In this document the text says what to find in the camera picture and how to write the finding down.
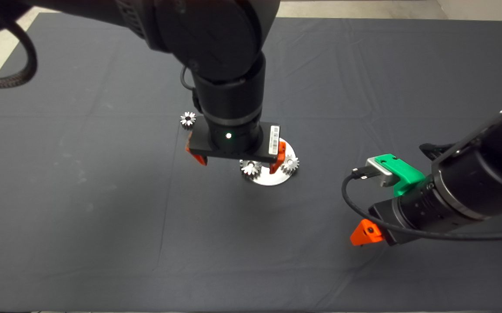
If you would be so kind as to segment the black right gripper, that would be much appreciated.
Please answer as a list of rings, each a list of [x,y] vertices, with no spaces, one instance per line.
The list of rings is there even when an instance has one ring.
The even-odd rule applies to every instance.
[[[373,204],[369,214],[397,226],[426,232],[448,233],[468,225],[468,218],[438,194],[434,182],[419,183],[406,194]],[[362,219],[350,236],[353,246],[384,241],[374,222]]]

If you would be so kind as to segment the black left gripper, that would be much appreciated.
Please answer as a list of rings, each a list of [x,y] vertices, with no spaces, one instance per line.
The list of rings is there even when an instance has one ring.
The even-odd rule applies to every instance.
[[[286,142],[280,139],[278,123],[251,121],[227,127],[197,116],[185,151],[202,166],[209,158],[244,159],[271,163],[270,174],[275,174],[285,162]]]

